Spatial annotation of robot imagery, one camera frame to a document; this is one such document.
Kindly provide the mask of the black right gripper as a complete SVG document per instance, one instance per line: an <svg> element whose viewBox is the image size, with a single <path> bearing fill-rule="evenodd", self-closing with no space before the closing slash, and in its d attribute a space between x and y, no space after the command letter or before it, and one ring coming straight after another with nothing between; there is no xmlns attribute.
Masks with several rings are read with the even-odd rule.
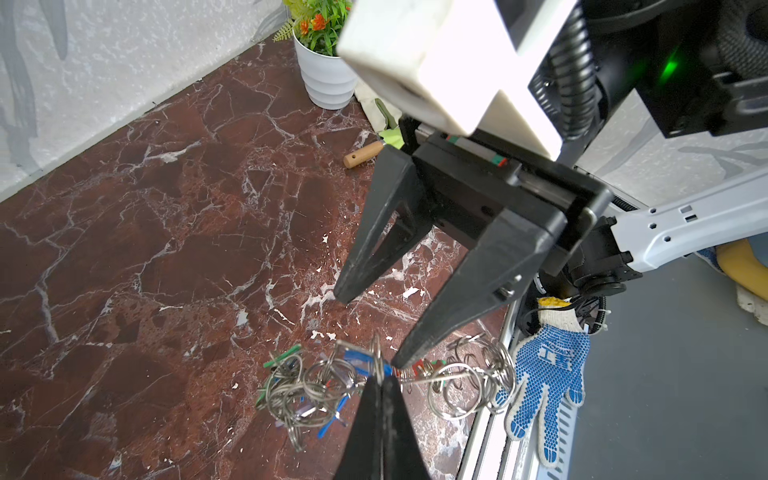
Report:
<svg viewBox="0 0 768 480"><path fill-rule="evenodd" d="M335 299L348 304L364 293L430 232L432 218L472 248L394 355L393 366L403 369L520 298L539 268L557 275L614 195L598 180L486 132L463 148L409 116L399 127L405 153L387 146L376 160Z"/></svg>

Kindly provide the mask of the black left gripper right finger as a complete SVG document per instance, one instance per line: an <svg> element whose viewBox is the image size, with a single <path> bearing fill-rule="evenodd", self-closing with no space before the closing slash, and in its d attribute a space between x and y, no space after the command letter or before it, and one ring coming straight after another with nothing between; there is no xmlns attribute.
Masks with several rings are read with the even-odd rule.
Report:
<svg viewBox="0 0 768 480"><path fill-rule="evenodd" d="M396 377L386 377L382 383L382 421L382 478L429 480Z"/></svg>

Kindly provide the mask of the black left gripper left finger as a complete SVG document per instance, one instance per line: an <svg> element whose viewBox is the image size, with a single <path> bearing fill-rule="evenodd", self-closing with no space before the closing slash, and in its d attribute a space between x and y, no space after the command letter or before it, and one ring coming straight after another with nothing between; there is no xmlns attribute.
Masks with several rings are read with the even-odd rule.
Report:
<svg viewBox="0 0 768 480"><path fill-rule="evenodd" d="M382 442L382 388L376 379L369 378L334 479L382 479Z"/></svg>

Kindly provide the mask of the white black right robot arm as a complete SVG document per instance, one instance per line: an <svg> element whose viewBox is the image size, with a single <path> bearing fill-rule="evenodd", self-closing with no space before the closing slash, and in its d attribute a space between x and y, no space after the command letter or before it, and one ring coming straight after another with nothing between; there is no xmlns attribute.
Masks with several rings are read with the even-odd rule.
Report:
<svg viewBox="0 0 768 480"><path fill-rule="evenodd" d="M338 51L402 112L334 288L360 296L433 228L465 246L394 356L413 364L535 279L622 292L695 251L767 229L758 170L613 217L576 163L632 91L668 137L767 124L763 1L359 1Z"/></svg>

